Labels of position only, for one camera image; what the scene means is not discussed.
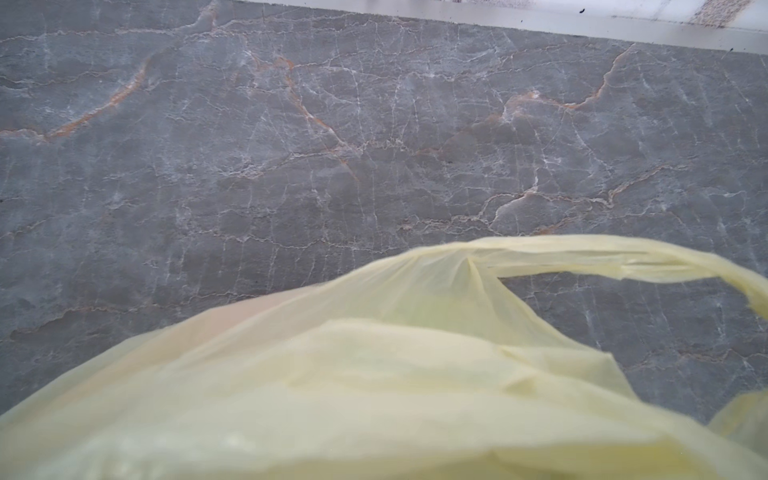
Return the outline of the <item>cream printed plastic bag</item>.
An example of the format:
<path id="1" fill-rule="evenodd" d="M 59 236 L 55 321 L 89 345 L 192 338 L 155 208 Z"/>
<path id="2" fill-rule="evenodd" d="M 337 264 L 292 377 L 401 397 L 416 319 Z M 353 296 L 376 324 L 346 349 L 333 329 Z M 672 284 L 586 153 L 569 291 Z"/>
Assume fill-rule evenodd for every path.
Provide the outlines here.
<path id="1" fill-rule="evenodd" d="M 611 235 L 421 247 L 130 338 L 1 418 L 5 479 L 763 479 L 767 394 L 708 424 L 642 401 L 614 357 L 505 280 L 719 278 L 720 256 Z"/>

